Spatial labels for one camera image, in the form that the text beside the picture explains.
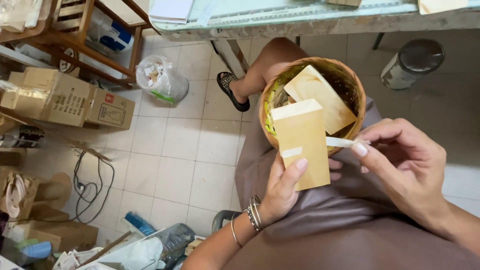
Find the right hand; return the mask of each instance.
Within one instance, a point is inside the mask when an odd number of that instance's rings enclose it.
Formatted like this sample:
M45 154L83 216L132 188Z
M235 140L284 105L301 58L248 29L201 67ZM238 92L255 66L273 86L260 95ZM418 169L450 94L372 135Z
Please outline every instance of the right hand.
M383 119L359 133L352 152L375 173L393 203L425 227L448 212L442 195L446 152L405 119Z

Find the hand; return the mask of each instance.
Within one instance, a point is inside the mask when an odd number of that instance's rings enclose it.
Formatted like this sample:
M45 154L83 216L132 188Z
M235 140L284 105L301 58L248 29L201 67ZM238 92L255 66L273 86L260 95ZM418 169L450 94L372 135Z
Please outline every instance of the hand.
M328 160L330 169L340 169L342 163L335 160ZM265 198L259 206L258 212L262 225L267 227L277 220L283 218L297 202L299 192L295 191L295 184L307 171L308 161L298 159L285 169L283 159L278 153L270 170L267 191ZM331 172L330 179L338 180L341 174Z
M427 228L448 212L442 195L445 149L405 119L383 119L357 138L372 142L352 148L362 171L378 175L402 212Z

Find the tiled floor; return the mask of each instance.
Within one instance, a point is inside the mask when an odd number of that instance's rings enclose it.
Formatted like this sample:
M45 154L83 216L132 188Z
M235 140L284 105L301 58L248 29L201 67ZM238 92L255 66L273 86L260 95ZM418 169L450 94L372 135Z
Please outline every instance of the tiled floor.
M113 159L115 179L108 200L93 225L100 228L98 244L117 238L126 228L119 222L127 211L136 211L156 228L186 222L199 235L209 235L212 218L222 209L239 210L233 184L235 165L253 110L236 111L216 84L225 66L205 42L179 43L145 33L144 56L164 54L189 79L188 96L177 106L165 106L141 90L121 91L136 102L128 131L110 128L85 130L62 127L70 137L85 141ZM480 36L476 30L388 33L372 51L376 34L303 37L301 46L312 56L346 62L360 77L384 117L413 122L448 153L444 195L453 203L480 215ZM445 47L446 60L435 73L408 91L383 87L379 74L407 41L428 37ZM242 40L250 63L268 39ZM253 97L256 104L258 97ZM58 171L72 176L73 150L51 147L32 151L26 169L50 177ZM100 168L103 185L112 176ZM96 158L86 155L79 176L82 182L99 183ZM82 215L93 218L101 200ZM65 207L73 214L78 195Z

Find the forearm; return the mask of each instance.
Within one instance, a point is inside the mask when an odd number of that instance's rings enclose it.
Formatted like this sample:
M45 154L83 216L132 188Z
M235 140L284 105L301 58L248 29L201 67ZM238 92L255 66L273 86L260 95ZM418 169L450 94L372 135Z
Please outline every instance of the forearm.
M444 239L458 243L480 256L480 218L446 202L446 212L430 222L430 230Z
M241 214L234 220L233 228L241 245L246 244L257 235L247 213ZM231 225L230 223L226 224L190 253L182 266L182 270L222 269L239 250L240 246L233 238Z

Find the paper stack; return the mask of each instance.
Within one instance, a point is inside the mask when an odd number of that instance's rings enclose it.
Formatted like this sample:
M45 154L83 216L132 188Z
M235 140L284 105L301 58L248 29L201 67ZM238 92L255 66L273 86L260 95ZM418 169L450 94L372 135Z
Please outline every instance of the paper stack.
M156 22L186 24L192 6L193 0L156 0L148 16Z

